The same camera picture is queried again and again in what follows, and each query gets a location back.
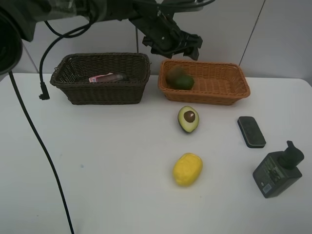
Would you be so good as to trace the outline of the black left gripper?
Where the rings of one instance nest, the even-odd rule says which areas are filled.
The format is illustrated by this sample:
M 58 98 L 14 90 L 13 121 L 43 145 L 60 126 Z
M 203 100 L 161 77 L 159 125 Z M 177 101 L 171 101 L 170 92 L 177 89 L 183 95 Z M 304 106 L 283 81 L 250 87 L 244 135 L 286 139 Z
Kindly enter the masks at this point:
M 182 54 L 192 60 L 198 60 L 202 38 L 182 31 L 171 17 L 162 14 L 148 20 L 148 25 L 142 32 L 145 35 L 142 44 L 149 46 L 152 54 L 169 59 Z

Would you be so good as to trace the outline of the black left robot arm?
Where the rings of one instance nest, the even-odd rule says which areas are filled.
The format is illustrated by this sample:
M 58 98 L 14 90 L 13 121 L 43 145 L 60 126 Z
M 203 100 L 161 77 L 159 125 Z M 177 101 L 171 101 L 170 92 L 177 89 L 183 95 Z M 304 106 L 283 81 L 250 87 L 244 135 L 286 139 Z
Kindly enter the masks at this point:
M 144 35 L 143 44 L 153 54 L 171 58 L 183 54 L 199 57 L 202 38 L 182 31 L 173 20 L 178 12 L 199 11 L 205 4 L 195 0 L 2 0 L 0 2 L 0 73 L 13 70 L 22 55 L 22 41 L 31 42 L 38 22 L 82 16 L 88 24 L 61 35 L 80 35 L 92 24 L 129 20 Z

